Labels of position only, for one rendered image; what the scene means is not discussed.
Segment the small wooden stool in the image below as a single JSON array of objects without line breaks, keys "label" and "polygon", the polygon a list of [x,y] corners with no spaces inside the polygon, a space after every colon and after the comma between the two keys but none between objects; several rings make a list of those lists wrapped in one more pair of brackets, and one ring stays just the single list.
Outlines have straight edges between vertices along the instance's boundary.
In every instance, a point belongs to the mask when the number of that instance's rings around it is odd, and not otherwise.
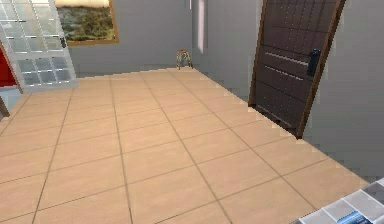
[{"label": "small wooden stool", "polygon": [[190,68],[193,67],[190,54],[187,50],[181,49],[177,51],[176,55],[176,67],[181,69],[184,64],[187,64]]}]

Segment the dark brown room door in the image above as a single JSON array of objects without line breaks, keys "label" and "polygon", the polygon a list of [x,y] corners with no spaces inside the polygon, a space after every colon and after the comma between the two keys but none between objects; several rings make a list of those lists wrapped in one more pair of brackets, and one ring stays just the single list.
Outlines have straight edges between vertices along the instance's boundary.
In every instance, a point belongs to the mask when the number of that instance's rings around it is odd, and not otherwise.
[{"label": "dark brown room door", "polygon": [[[248,105],[300,139],[346,0],[263,0]],[[320,49],[315,75],[310,52]]]}]

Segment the framed landscape picture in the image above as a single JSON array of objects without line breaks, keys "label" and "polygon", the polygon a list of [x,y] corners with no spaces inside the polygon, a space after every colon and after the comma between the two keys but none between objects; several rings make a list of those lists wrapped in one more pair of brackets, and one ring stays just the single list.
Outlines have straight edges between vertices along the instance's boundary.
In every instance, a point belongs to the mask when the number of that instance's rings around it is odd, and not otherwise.
[{"label": "framed landscape picture", "polygon": [[55,0],[70,46],[119,42],[114,0]]}]

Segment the white glass pane door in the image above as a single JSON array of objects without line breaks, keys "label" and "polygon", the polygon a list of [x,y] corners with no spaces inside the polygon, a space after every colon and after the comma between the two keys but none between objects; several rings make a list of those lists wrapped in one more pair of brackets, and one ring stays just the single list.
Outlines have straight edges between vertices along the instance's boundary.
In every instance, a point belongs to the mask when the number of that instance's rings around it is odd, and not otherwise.
[{"label": "white glass pane door", "polygon": [[384,224],[384,178],[290,224]]},{"label": "white glass pane door", "polygon": [[54,0],[0,0],[0,41],[23,93],[78,86]]}]

